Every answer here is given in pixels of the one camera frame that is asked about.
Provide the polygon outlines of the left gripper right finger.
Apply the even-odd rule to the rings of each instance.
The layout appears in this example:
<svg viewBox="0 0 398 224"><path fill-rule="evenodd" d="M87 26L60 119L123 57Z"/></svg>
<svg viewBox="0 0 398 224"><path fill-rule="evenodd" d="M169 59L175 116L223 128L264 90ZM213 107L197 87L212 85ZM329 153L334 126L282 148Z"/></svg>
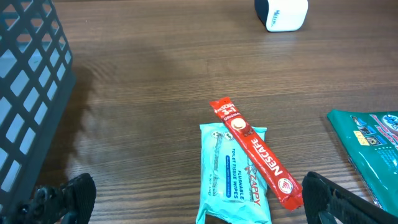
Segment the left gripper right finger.
<svg viewBox="0 0 398 224"><path fill-rule="evenodd" d="M302 187L308 224L397 223L396 216L316 172L308 172L303 178Z"/></svg>

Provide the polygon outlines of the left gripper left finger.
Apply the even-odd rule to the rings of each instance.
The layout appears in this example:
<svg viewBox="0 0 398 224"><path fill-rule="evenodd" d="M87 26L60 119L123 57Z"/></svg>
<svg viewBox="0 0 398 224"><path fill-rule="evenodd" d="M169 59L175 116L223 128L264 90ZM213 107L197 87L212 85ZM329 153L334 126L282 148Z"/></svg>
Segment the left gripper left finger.
<svg viewBox="0 0 398 224"><path fill-rule="evenodd" d="M88 224L96 200L96 185L88 173L67 183L37 189L34 198L18 203L9 213L1 215L2 224Z"/></svg>

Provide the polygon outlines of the red snack stick packet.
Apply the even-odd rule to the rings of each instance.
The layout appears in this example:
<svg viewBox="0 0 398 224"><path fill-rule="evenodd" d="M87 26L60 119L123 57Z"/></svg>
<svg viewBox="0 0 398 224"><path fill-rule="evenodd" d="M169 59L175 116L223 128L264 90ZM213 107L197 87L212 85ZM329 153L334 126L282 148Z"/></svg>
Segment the red snack stick packet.
<svg viewBox="0 0 398 224"><path fill-rule="evenodd" d="M293 211L303 206L302 186L282 165L230 98L211 101L210 106L242 147L280 204Z"/></svg>

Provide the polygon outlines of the green 3M gloves package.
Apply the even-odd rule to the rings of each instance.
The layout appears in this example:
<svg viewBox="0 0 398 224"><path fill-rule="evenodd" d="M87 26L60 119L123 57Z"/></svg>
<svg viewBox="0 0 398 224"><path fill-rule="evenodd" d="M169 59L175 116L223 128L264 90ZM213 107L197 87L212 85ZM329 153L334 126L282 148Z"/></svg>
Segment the green 3M gloves package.
<svg viewBox="0 0 398 224"><path fill-rule="evenodd" d="M374 203L397 215L397 111L327 114Z"/></svg>

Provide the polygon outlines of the white teal wipes pack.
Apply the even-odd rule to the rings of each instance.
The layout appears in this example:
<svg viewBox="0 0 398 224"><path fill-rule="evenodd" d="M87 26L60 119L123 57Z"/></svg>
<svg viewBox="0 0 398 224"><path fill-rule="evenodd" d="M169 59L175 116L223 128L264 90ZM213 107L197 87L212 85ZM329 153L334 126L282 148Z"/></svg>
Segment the white teal wipes pack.
<svg viewBox="0 0 398 224"><path fill-rule="evenodd" d="M201 124L201 189L197 223L271 223L267 183L223 123Z"/></svg>

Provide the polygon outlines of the white barcode scanner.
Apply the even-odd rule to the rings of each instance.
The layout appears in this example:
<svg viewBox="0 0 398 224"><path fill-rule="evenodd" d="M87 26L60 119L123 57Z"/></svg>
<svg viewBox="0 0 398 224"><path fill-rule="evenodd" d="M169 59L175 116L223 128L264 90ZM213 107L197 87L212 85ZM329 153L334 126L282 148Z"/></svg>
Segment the white barcode scanner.
<svg viewBox="0 0 398 224"><path fill-rule="evenodd" d="M308 12L307 0L254 0L259 20L268 32L299 30Z"/></svg>

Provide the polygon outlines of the grey plastic mesh basket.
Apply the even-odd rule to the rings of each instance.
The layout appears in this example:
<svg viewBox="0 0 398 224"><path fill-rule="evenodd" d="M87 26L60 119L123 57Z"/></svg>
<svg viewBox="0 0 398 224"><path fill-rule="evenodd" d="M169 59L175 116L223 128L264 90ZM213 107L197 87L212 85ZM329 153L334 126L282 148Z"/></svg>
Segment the grey plastic mesh basket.
<svg viewBox="0 0 398 224"><path fill-rule="evenodd" d="M1 213L30 198L76 82L51 0L1 0Z"/></svg>

